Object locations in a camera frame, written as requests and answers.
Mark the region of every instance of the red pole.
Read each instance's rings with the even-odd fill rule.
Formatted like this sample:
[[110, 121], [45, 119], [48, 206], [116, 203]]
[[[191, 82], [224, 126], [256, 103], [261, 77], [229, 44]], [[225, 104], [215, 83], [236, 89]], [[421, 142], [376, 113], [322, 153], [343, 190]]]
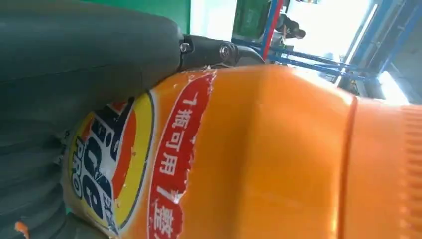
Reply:
[[271, 22], [270, 29], [268, 29], [267, 39], [264, 45], [264, 51], [262, 52], [262, 58], [267, 59], [268, 48], [270, 48], [271, 38], [273, 37], [274, 29], [276, 28], [277, 19], [280, 15], [281, 6], [283, 5], [283, 0], [277, 1], [276, 11], [273, 16], [273, 21]]

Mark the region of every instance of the detergent bottle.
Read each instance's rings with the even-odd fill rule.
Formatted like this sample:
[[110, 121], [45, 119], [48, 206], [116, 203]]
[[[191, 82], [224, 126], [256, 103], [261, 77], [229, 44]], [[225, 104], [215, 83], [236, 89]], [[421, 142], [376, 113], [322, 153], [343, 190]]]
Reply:
[[288, 67], [178, 73], [81, 122], [65, 199], [119, 239], [421, 238], [421, 120]]

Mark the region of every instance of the label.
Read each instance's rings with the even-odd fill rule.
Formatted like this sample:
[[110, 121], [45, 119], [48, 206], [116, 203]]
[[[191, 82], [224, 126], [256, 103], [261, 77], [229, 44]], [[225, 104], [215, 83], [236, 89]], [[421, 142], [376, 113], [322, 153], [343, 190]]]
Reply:
[[149, 193], [148, 236], [175, 239], [181, 232], [179, 201], [194, 160], [195, 137], [209, 100], [214, 76], [190, 82], [180, 93], [159, 142]]
[[175, 239], [215, 72], [90, 113], [68, 145], [65, 197], [110, 236]]

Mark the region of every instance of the red label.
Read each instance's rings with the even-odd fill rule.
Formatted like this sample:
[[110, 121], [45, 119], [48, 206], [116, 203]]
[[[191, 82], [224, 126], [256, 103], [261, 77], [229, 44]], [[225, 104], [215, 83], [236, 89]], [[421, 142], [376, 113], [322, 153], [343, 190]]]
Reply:
[[158, 145], [149, 192], [148, 238], [175, 239], [182, 231], [179, 205], [194, 159], [195, 137], [214, 74], [190, 81], [180, 92]]

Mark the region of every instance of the green wall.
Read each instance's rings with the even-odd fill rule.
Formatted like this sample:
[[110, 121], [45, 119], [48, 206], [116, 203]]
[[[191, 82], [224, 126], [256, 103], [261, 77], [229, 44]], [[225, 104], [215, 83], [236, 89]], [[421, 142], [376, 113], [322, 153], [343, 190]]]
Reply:
[[165, 16], [175, 21], [183, 33], [189, 33], [190, 0], [83, 0]]

